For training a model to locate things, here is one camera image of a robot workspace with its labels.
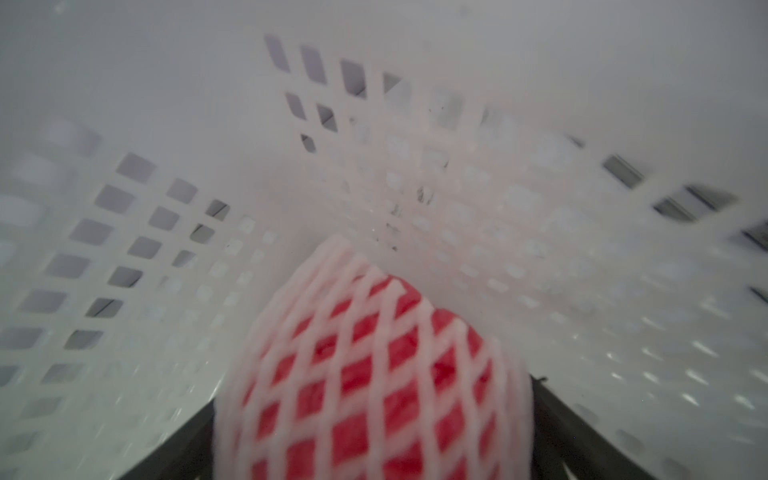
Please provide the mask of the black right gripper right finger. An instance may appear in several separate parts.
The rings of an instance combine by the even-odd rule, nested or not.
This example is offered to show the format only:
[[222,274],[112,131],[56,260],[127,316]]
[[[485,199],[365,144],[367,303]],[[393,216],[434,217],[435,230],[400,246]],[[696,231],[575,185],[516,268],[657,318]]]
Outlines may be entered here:
[[532,379],[534,479],[653,479],[561,401],[545,382],[544,377]]

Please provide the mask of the netted apple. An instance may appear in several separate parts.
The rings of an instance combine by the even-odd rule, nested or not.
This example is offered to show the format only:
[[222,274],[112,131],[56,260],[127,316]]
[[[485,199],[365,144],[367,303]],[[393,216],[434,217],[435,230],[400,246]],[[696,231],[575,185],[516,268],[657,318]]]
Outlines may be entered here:
[[215,402],[217,479],[528,479],[531,378],[500,343],[322,243],[270,300]]

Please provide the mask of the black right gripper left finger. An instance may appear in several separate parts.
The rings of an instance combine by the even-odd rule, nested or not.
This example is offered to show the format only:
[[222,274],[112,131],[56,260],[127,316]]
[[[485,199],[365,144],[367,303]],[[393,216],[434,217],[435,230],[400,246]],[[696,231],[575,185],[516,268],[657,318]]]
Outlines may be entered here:
[[211,400],[120,480],[211,480],[214,420]]

